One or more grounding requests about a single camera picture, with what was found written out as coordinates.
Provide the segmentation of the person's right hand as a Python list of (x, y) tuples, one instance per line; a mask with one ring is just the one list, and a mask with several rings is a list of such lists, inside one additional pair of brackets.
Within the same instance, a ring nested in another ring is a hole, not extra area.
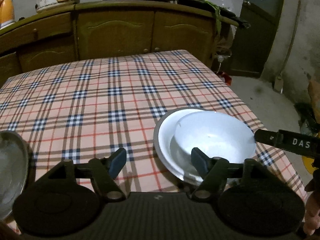
[(306, 192), (311, 192), (305, 205), (305, 223), (303, 231), (311, 236), (319, 229), (319, 169), (313, 173), (313, 178), (305, 187)]

